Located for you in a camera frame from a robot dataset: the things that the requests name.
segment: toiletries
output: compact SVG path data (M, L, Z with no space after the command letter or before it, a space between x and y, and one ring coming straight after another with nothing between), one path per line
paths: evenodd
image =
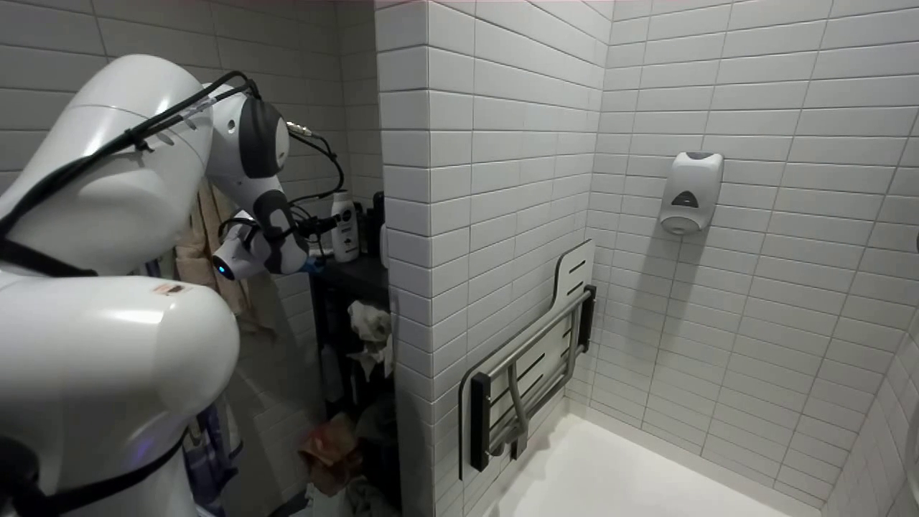
M335 193L333 195L333 209L330 209L335 221L335 229L333 229L333 252L335 252L335 262L352 262L358 255L358 237L355 237L355 208L352 208L352 198L350 193Z

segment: metal frame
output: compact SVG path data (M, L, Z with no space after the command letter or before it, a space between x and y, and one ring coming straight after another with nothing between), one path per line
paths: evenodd
M589 285L592 252L592 242L564 252L550 307L468 372L460 389L460 415L468 415L468 428L460 418L460 452L468 445L465 459L477 472L506 449L511 459L524 452L530 418L573 377L576 353L589 350L597 297Z

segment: bathtub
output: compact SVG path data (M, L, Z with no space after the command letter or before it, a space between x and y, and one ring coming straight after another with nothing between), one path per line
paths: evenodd
M639 432L623 425L606 432L569 415L487 517L819 517L819 511Z

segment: black cable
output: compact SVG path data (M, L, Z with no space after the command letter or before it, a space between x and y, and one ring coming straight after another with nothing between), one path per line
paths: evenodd
M338 155L333 153L333 146L330 146L322 135L303 137L303 135L289 132L289 137L299 140L299 145L303 145L303 146L310 146L310 149L315 149L317 155L323 155L323 159L335 166L335 172L338 172L338 181L335 181L333 191L294 195L294 198L289 198L289 205L299 205L299 202L307 202L307 198L328 198L328 195L333 195L333 193L340 193L340 186L345 186L345 169L340 169Z
M205 100L216 90L221 90L228 80L244 80L244 90L251 99L259 94L259 87L244 76L244 73L226 73L217 80L211 80L208 87L198 90L195 94L178 100L174 107L145 117L144 123L121 132L116 137L112 137L109 145L104 145L99 149L93 149L92 155L75 159L63 166L56 166L53 172L48 172L46 179L40 179L19 202L16 208L0 221L0 237L6 237L27 209L33 209L37 205L42 205L46 198L52 198L53 193L60 193L65 183L76 181L81 175L92 172L96 163L112 162L116 153L135 146L135 149L148 149L145 137L187 120L188 110L195 110L201 100Z

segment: soap dispenser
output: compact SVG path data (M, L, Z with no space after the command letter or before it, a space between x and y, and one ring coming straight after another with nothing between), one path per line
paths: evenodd
M720 193L722 155L681 153L662 186L661 228L674 237L704 232L712 224Z

